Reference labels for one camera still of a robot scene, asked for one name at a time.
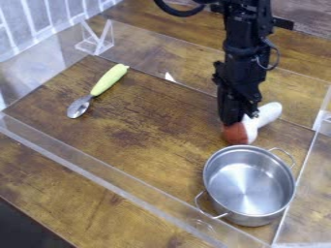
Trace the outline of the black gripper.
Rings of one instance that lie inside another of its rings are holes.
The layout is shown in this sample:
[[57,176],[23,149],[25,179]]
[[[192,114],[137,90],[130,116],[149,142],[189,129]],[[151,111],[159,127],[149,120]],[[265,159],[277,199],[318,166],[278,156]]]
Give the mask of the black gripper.
[[268,70],[256,60],[217,61],[214,66],[220,116],[224,124],[229,126],[242,121],[245,116],[254,118],[260,115],[258,105],[264,100],[260,84],[266,80]]

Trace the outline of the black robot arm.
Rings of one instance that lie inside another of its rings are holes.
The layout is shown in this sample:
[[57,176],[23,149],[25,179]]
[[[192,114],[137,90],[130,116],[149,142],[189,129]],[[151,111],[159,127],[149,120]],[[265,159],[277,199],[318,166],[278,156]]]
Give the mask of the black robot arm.
[[264,99],[260,85],[268,78],[272,47],[266,37],[273,30],[270,0],[194,0],[225,7],[225,61],[216,61],[213,80],[218,86],[222,122],[232,126],[260,115]]

